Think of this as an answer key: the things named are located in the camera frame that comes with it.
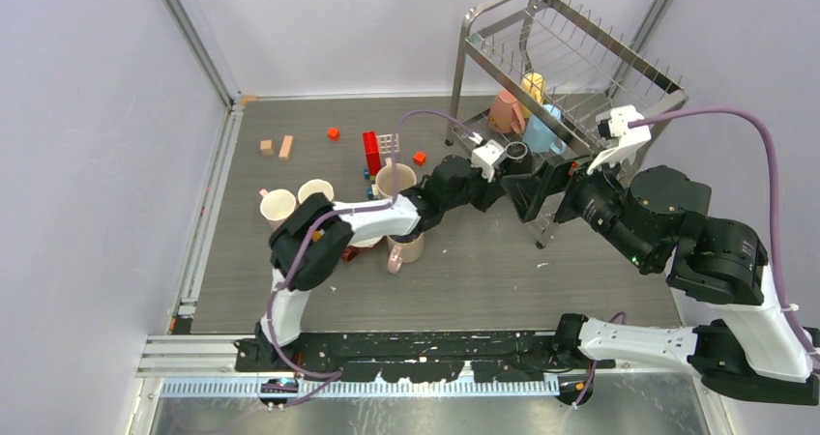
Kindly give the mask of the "black glossy mug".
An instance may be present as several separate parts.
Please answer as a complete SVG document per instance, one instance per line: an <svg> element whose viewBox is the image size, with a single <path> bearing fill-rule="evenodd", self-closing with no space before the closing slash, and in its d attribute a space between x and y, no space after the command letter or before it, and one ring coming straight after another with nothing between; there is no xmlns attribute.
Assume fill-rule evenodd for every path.
<svg viewBox="0 0 820 435"><path fill-rule="evenodd" d="M534 168L534 158L529 146L522 141L513 141L505 147L506 158L502 167L506 175L530 174Z"/></svg>

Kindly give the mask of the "pink faceted mug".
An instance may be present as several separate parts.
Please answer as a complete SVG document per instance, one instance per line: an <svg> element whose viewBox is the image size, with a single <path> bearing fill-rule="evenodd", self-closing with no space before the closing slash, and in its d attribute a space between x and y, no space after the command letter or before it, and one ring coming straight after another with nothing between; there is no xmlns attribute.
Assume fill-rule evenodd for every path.
<svg viewBox="0 0 820 435"><path fill-rule="evenodd" d="M296 196L289 190L277 188L261 189L259 212L272 230L278 229L296 210Z"/></svg>

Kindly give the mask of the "pale yellow mug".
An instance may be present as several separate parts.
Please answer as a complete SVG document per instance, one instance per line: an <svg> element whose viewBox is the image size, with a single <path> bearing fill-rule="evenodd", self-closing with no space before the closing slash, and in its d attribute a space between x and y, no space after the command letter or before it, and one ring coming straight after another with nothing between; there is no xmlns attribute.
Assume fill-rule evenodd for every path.
<svg viewBox="0 0 820 435"><path fill-rule="evenodd" d="M311 179L300 186L297 192L297 201L299 204L303 204L314 194L323 194L330 202L335 200L334 187L328 181Z"/></svg>

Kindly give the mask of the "pink cup rack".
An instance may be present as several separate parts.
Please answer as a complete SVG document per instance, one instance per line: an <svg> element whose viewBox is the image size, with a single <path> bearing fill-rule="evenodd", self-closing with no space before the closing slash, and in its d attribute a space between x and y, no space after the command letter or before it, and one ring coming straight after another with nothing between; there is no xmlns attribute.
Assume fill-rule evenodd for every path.
<svg viewBox="0 0 820 435"><path fill-rule="evenodd" d="M416 262L422 257L425 235L388 237L387 242L390 250L387 269L389 273L396 274L404 264Z"/></svg>

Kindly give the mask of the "cream floral mug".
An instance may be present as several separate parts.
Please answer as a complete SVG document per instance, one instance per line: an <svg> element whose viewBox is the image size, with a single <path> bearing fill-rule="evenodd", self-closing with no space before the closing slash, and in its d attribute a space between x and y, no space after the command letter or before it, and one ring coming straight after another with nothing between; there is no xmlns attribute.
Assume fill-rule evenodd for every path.
<svg viewBox="0 0 820 435"><path fill-rule="evenodd" d="M411 167L385 158L384 166L375 176L372 191L376 199L386 199L416 184L417 176Z"/></svg>

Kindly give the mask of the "dark red cup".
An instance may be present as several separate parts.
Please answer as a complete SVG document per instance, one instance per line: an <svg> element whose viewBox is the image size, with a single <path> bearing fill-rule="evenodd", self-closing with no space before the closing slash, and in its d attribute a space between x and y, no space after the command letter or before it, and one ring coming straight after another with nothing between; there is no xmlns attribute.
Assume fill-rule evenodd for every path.
<svg viewBox="0 0 820 435"><path fill-rule="evenodd" d="M370 251L377 247L383 240L383 237L376 237L372 239L366 239L350 246L347 246L342 253L340 259L343 262L350 263L356 257L363 254L364 252Z"/></svg>

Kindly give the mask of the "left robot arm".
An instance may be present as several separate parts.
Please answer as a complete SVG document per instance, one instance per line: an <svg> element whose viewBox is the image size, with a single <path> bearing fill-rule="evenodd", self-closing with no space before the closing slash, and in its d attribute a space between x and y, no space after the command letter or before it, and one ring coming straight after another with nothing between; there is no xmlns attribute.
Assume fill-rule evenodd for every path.
<svg viewBox="0 0 820 435"><path fill-rule="evenodd" d="M360 203L330 202L312 195L269 239L274 286L257 335L259 358L274 371L288 369L297 356L293 342L312 289L335 270L352 244L380 237L418 236L441 223L444 214L471 205L486 211L503 196L504 159L490 171L465 157L449 155L398 196Z"/></svg>

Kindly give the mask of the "light blue cup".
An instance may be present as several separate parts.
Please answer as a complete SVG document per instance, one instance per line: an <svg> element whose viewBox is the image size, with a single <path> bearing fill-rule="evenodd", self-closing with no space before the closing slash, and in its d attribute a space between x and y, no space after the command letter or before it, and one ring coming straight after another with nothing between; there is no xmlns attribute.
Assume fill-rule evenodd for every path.
<svg viewBox="0 0 820 435"><path fill-rule="evenodd" d="M551 152L562 155L568 149L568 145L534 113L530 115L522 141L532 154Z"/></svg>

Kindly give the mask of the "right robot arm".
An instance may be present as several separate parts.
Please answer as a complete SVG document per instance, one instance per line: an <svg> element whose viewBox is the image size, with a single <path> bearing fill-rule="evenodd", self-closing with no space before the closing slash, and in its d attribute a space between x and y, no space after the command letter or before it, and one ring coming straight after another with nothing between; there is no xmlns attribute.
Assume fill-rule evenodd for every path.
<svg viewBox="0 0 820 435"><path fill-rule="evenodd" d="M792 330L764 243L744 223L709 216L710 187L665 165L623 185L616 168L569 161L506 176L501 186L523 221L532 220L548 196L560 194L555 223L584 220L638 272L665 274L669 288L717 312L707 325L678 329L618 326L566 313L551 343L557 363L641 362L696 375L706 388L737 400L818 404L810 355L819 332Z"/></svg>

